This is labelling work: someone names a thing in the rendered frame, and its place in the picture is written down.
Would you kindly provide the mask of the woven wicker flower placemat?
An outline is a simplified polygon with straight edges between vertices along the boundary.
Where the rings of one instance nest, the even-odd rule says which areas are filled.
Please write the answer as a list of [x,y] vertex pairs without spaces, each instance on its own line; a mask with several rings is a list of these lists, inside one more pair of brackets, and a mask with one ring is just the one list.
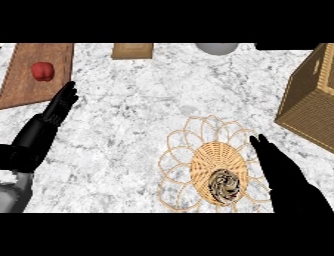
[[[170,132],[158,160],[158,200],[170,211],[272,211],[271,189],[250,143],[253,135],[240,122],[215,115],[189,117],[184,127]],[[210,176],[219,169],[240,178],[241,190],[229,204],[213,198],[209,189]]]

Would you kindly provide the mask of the small tan wooden box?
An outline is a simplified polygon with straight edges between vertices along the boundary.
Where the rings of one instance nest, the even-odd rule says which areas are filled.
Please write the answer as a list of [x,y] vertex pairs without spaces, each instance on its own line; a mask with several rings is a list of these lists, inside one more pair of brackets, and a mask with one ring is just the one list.
[[116,43],[113,48],[114,59],[151,59],[153,43]]

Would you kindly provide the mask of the brown wooden cutting board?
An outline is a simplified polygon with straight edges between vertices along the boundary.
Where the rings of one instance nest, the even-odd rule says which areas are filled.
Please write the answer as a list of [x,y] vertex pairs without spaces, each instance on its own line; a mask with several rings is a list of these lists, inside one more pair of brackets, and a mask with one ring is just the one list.
[[[71,80],[74,57],[73,43],[18,43],[0,88],[0,110],[49,101]],[[54,77],[37,80],[33,72],[37,62],[52,64]]]

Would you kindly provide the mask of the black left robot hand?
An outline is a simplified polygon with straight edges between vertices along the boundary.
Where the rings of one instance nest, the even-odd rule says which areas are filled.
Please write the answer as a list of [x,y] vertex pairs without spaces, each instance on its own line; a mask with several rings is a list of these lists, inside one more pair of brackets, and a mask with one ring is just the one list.
[[54,96],[45,111],[29,120],[12,143],[0,144],[0,170],[34,172],[77,99],[76,82],[70,81]]

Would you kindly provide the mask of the brown swirl cupcake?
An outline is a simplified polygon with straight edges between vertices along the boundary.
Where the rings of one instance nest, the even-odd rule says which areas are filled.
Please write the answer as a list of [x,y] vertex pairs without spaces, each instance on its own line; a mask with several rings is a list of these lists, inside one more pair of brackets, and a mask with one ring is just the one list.
[[229,204],[241,190],[238,176],[228,169],[219,169],[210,176],[209,189],[213,198],[222,204]]

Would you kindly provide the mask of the red bell pepper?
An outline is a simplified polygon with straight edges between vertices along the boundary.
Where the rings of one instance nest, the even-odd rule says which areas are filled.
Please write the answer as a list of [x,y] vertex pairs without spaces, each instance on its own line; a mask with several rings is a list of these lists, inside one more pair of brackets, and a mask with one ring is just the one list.
[[33,77],[37,81],[51,81],[55,76],[54,65],[49,62],[37,62],[32,65]]

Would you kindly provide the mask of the grey round bowl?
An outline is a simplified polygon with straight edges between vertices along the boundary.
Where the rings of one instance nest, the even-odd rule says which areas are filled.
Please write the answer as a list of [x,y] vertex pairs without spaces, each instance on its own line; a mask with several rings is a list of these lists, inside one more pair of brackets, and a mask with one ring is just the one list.
[[198,43],[197,47],[207,54],[222,56],[235,51],[238,43]]

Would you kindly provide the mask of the brown wicker basket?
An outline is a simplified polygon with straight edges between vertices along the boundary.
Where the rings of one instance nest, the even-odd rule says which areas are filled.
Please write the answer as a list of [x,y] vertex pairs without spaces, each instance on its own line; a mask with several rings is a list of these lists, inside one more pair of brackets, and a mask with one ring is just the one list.
[[293,72],[275,123],[334,154],[334,43],[321,43]]

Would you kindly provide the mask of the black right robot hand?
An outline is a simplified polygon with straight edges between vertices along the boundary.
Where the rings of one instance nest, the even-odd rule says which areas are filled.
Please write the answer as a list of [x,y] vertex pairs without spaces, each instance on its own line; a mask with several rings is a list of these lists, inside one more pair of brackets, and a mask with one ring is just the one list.
[[278,214],[333,214],[321,190],[308,182],[302,169],[263,134],[252,136],[260,167],[269,183],[274,212]]

